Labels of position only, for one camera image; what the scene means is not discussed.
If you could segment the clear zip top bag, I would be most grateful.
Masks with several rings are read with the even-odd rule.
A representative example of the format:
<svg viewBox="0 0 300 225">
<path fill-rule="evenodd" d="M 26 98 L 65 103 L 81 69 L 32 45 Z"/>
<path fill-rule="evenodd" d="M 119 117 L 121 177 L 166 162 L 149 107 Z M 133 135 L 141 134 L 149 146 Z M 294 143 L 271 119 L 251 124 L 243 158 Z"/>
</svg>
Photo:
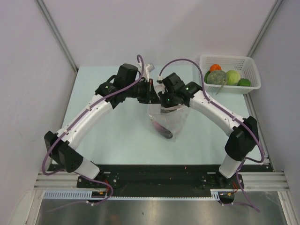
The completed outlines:
<svg viewBox="0 0 300 225">
<path fill-rule="evenodd" d="M 169 139 L 175 141 L 183 127 L 185 126 L 190 109 L 185 105 L 178 105 L 171 108 L 164 108 L 160 104 L 148 105 L 148 115 L 151 119 L 161 124 L 163 127 L 169 129 L 173 133 L 173 138 Z"/>
</svg>

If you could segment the purple fake eggplant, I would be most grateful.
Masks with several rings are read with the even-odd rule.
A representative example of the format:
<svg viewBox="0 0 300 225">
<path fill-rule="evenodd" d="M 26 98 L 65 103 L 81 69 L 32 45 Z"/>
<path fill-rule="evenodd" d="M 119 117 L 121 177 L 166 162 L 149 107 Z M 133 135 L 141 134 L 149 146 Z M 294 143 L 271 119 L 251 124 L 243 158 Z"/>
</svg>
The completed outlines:
<svg viewBox="0 0 300 225">
<path fill-rule="evenodd" d="M 153 125 L 154 129 L 155 129 L 161 136 L 163 136 L 163 137 L 166 138 L 166 139 L 171 139 L 171 138 L 173 138 L 173 133 L 172 133 L 169 129 L 163 127 L 161 124 L 159 124 L 158 122 L 156 122 L 154 119 L 151 119 L 151 122 L 152 122 L 152 125 Z"/>
</svg>

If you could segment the green fake chili pepper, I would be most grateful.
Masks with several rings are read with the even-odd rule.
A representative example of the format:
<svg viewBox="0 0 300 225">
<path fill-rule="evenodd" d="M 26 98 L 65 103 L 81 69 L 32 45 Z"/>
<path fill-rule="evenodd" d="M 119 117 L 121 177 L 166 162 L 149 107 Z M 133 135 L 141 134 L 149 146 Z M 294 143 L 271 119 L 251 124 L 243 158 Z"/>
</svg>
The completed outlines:
<svg viewBox="0 0 300 225">
<path fill-rule="evenodd" d="M 206 74 L 205 74 L 205 76 L 204 76 L 204 82 L 205 83 L 208 83 L 207 82 L 207 79 L 208 79 L 208 75 L 210 74 L 210 71 L 208 71 Z"/>
</svg>

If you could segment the green netted fake melon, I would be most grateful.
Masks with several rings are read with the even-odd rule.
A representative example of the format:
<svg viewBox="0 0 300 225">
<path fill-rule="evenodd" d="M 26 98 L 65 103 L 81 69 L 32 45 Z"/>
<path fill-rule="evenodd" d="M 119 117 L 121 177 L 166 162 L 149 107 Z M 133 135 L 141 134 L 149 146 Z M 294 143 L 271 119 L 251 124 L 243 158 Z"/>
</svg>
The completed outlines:
<svg viewBox="0 0 300 225">
<path fill-rule="evenodd" d="M 207 76 L 207 84 L 220 85 L 220 88 L 216 92 L 216 95 L 222 90 L 225 85 L 227 85 L 227 81 L 227 73 L 223 70 L 214 70 Z"/>
</svg>

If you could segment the orange fake pumpkin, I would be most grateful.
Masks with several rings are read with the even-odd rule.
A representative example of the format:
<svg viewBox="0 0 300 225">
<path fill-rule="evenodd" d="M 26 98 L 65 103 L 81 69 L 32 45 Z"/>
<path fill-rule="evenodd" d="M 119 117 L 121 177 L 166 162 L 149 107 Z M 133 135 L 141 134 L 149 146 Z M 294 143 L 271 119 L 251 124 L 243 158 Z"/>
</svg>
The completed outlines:
<svg viewBox="0 0 300 225">
<path fill-rule="evenodd" d="M 215 70 L 222 70 L 221 66 L 219 64 L 213 64 L 211 67 L 210 67 L 210 72 L 213 72 Z"/>
</svg>

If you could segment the pale green fake cabbage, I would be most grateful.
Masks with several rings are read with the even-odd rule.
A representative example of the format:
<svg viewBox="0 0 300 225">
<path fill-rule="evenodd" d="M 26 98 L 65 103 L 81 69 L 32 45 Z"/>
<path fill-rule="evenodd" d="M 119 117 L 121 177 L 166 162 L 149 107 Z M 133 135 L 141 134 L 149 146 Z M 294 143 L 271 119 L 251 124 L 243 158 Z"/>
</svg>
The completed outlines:
<svg viewBox="0 0 300 225">
<path fill-rule="evenodd" d="M 227 74 L 227 85 L 236 86 L 241 79 L 239 72 L 235 70 L 228 70 Z"/>
</svg>

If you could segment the green fake bell pepper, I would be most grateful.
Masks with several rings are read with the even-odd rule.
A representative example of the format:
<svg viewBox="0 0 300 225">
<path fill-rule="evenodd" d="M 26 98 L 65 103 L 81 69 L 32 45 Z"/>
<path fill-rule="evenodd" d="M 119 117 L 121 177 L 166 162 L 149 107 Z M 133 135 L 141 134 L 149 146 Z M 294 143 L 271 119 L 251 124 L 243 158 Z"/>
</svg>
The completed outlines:
<svg viewBox="0 0 300 225">
<path fill-rule="evenodd" d="M 240 81 L 238 82 L 238 86 L 241 87 L 250 87 L 251 82 L 247 78 L 241 78 Z"/>
</svg>

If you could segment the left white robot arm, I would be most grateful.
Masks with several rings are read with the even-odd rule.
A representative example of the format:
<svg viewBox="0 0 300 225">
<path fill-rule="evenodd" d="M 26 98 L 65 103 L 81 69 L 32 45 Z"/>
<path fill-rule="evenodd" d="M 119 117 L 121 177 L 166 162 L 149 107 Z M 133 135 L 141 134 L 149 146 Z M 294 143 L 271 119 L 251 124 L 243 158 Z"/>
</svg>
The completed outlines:
<svg viewBox="0 0 300 225">
<path fill-rule="evenodd" d="M 152 64 L 139 63 L 138 67 L 122 64 L 116 75 L 99 85 L 91 101 L 71 122 L 56 133 L 45 134 L 46 155 L 64 171 L 87 177 L 87 182 L 95 188 L 101 186 L 104 178 L 100 168 L 76 149 L 92 127 L 126 98 L 136 98 L 142 104 L 158 99 L 150 78 L 153 69 Z"/>
</svg>

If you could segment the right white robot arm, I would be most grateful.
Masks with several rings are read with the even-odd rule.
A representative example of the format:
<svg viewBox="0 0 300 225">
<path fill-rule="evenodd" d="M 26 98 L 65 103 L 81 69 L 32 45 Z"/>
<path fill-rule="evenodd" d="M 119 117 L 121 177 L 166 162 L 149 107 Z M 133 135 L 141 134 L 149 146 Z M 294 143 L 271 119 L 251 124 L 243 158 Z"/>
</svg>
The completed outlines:
<svg viewBox="0 0 300 225">
<path fill-rule="evenodd" d="M 161 105 L 165 108 L 185 105 L 194 109 L 220 127 L 228 136 L 225 145 L 226 156 L 218 169 L 216 182 L 221 188 L 233 183 L 242 161 L 258 145 L 257 121 L 252 116 L 243 118 L 224 106 L 216 103 L 195 83 L 185 84 L 176 73 L 172 73 L 160 81 L 164 90 L 159 92 Z"/>
</svg>

